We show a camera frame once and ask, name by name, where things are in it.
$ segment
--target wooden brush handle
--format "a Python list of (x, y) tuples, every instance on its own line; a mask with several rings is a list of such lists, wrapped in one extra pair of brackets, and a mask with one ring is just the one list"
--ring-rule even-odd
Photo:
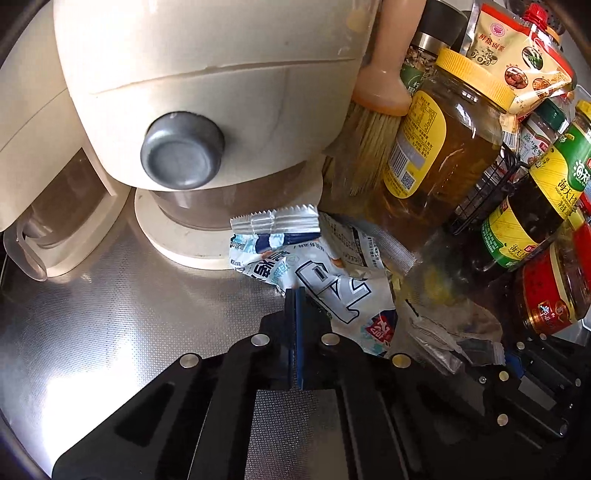
[(426, 0), (384, 0), (371, 62), (357, 76), (353, 101), (392, 116), (408, 113), (411, 96), (400, 79)]

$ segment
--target black metal basket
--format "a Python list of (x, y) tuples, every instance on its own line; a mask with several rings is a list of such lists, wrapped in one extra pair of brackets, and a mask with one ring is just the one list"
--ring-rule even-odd
[(452, 235), (458, 235), (470, 225), (480, 225), (503, 198), (513, 191), (511, 179), (520, 167), (525, 167), (525, 164), (521, 162), (519, 155), (503, 143), (499, 157), (486, 169), (472, 191), (457, 207), (446, 230)]

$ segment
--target snack wrapper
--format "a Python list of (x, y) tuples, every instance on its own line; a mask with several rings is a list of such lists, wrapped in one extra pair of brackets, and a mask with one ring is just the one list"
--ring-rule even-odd
[(549, 34), (492, 0), (479, 4), (478, 21), (466, 31), (467, 56), (514, 91), (508, 113), (521, 118), (545, 98), (574, 89), (574, 70)]
[(230, 264), (280, 292), (305, 287), (334, 332), (384, 356), (398, 320), (378, 247), (314, 206), (253, 213), (230, 221)]

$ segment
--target sauce packet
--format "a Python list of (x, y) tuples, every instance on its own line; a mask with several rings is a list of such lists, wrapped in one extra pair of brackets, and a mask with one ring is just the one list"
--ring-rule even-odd
[(466, 56), (515, 92), (508, 113), (521, 118), (545, 98), (574, 89), (576, 74), (549, 34), (492, 0), (475, 2), (474, 9), (478, 6), (478, 20), (466, 31)]

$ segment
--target gray knob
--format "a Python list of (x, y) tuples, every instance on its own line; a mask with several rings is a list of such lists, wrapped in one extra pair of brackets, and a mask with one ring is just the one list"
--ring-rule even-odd
[(222, 131), (209, 118), (173, 112), (150, 126), (140, 159), (156, 183), (173, 190), (191, 190), (216, 176), (224, 147)]

